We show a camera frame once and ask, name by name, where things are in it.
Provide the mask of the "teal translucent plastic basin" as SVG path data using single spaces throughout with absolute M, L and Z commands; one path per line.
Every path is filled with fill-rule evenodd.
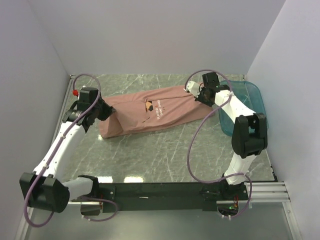
M 259 88 L 249 81 L 230 81 L 235 96 L 248 108 L 256 113 L 266 114 L 264 102 Z M 219 122 L 222 132 L 231 137 L 234 130 L 234 123 L 222 110 L 218 110 Z

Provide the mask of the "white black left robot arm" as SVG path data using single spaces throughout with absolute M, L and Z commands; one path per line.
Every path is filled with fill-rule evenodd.
M 101 97 L 100 90 L 83 87 L 78 99 L 64 114 L 57 137 L 47 154 L 31 173 L 23 173 L 19 184 L 27 207 L 61 213 L 71 200 L 88 201 L 100 195 L 95 176 L 80 175 L 62 182 L 64 168 L 95 120 L 104 121 L 115 112 Z

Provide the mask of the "pink t-shirt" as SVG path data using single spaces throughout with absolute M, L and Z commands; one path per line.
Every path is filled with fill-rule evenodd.
M 98 125 L 104 139 L 165 130 L 201 120 L 213 110 L 196 101 L 181 85 L 115 95 L 104 100 L 115 109 Z

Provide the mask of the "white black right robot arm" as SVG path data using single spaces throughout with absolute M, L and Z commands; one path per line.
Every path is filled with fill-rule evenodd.
M 220 73 L 209 71 L 203 74 L 202 83 L 188 80 L 184 90 L 192 94 L 195 101 L 209 107 L 216 105 L 216 109 L 223 111 L 233 122 L 233 156 L 229 167 L 221 178 L 206 181 L 219 188 L 218 196 L 230 200 L 244 191 L 251 164 L 267 148 L 268 123 L 264 113 L 253 111 L 237 98 L 230 81 L 221 85 L 219 77 Z

